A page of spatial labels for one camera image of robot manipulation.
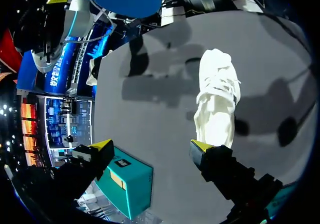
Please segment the white cable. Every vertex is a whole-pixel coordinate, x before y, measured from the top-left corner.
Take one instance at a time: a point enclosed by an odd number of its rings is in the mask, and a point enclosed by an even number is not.
[[[108,35],[111,35],[114,30],[115,30],[115,26],[114,26],[114,23],[112,22],[112,20],[110,19],[109,15],[103,11],[99,6],[97,6],[92,0],[90,0],[90,2],[92,3],[93,6],[95,6],[99,11],[101,11],[106,17],[107,19],[110,21],[111,23],[111,26],[112,26],[112,29],[111,29],[111,32],[107,32],[105,35],[103,36],[100,36],[100,37],[97,37],[97,38],[94,38],[92,40],[82,40],[82,41],[78,41],[78,40],[67,40],[65,41],[66,43],[79,43],[79,44],[82,44],[82,43],[89,43],[89,42],[93,42],[93,41],[96,41],[96,40],[100,40]]]
[[[93,20],[94,20],[94,23],[97,22],[98,19],[100,19],[101,15],[103,15],[105,11],[106,11],[106,9],[103,8],[103,9],[98,13],[98,15],[96,15],[96,17],[94,17],[94,19],[93,19]]]
[[[121,21],[124,21],[124,22],[128,21],[128,22],[131,22],[131,23],[133,23],[136,20],[136,19],[133,19],[133,20],[126,19],[126,20],[124,20],[124,19],[120,19],[120,18],[116,18],[116,17],[111,17],[111,19],[112,20],[121,20]],[[147,26],[147,27],[156,27],[156,28],[160,27],[158,25],[153,25],[153,24],[146,25],[146,24],[143,24],[143,23],[139,23],[139,25],[144,25],[144,26]]]

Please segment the shoelace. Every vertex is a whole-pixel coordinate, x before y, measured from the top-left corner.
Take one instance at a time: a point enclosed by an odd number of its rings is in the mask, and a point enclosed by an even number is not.
[[[213,77],[207,77],[205,80],[205,89],[220,89],[231,95],[235,95],[235,82],[241,83],[237,79],[230,79],[225,68],[218,70]]]

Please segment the white sneaker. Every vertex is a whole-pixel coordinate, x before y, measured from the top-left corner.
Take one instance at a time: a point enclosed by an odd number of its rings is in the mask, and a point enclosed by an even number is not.
[[[218,49],[205,51],[200,60],[200,93],[194,115],[198,141],[231,148],[234,109],[241,96],[239,83],[230,55]]]

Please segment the teal box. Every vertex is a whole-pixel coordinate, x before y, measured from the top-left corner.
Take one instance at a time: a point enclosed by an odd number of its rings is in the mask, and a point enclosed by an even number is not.
[[[150,207],[153,168],[114,148],[114,158],[96,184],[119,211],[134,219]]]
[[[274,217],[287,199],[292,195],[294,189],[297,187],[297,181],[287,184],[275,195],[273,200],[266,207],[269,213],[269,217]]]

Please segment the blue banner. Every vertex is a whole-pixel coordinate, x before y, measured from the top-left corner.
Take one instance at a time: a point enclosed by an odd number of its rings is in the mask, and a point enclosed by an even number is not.
[[[18,73],[17,89],[34,90],[37,72],[31,51],[25,52]]]
[[[77,40],[77,37],[67,37],[66,40]],[[45,75],[44,91],[54,94],[65,94],[67,87],[67,79],[69,75],[70,65],[73,56],[76,55],[75,43],[67,43],[61,57],[56,62],[54,68]]]

